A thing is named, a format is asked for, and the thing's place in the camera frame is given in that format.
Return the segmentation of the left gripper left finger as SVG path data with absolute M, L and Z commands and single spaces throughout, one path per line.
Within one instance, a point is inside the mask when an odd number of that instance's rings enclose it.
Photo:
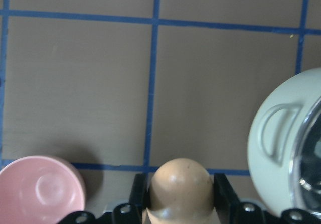
M 146 223 L 148 204 L 147 175 L 136 174 L 128 202 L 117 205 L 112 211 L 112 223 Z

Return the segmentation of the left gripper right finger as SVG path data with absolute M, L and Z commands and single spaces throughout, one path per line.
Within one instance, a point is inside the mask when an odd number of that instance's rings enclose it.
M 220 223 L 263 223 L 261 208 L 241 200 L 223 173 L 214 175 L 214 207 Z

